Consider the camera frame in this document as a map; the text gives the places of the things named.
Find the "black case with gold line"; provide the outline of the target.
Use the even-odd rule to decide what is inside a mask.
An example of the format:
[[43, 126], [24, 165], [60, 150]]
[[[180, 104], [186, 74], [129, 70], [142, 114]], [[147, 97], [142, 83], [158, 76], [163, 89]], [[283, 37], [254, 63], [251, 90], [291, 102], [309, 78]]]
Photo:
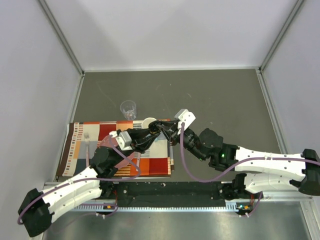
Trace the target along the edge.
[[161, 121], [160, 120], [155, 120], [153, 122], [151, 122], [149, 125], [148, 125], [148, 129], [149, 129], [149, 133], [151, 135], [155, 135], [155, 134], [159, 134], [161, 132], [160, 128], [158, 127], [158, 125], [161, 124]]

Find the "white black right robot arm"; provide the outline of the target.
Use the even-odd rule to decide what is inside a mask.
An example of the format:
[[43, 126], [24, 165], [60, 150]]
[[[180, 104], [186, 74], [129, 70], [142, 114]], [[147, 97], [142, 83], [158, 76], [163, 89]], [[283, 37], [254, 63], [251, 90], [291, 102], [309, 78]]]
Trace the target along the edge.
[[151, 132], [163, 133], [172, 144], [180, 144], [180, 155], [188, 151], [224, 176], [237, 172], [229, 193], [239, 198], [263, 191], [297, 190], [309, 196], [320, 194], [320, 158], [313, 149], [302, 153], [278, 154], [224, 143], [222, 136], [206, 128], [196, 135], [185, 121], [157, 120]]

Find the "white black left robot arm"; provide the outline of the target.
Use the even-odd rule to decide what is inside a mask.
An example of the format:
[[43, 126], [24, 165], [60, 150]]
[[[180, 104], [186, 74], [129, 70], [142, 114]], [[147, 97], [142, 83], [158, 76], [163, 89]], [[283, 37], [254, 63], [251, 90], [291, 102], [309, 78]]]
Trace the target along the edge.
[[148, 128], [110, 132], [83, 171], [46, 190], [34, 188], [27, 193], [18, 209], [18, 225], [23, 225], [31, 238], [36, 237], [71, 209], [99, 197], [109, 198], [119, 169], [131, 165], [135, 168], [131, 179], [141, 175], [134, 155], [145, 153], [159, 135]]

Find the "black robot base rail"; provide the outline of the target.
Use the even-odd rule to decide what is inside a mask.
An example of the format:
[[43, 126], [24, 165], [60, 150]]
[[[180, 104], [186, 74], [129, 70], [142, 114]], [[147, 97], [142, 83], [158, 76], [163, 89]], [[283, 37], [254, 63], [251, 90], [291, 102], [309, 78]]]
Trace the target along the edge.
[[108, 198], [120, 207], [221, 207], [239, 195], [220, 182], [120, 182]]

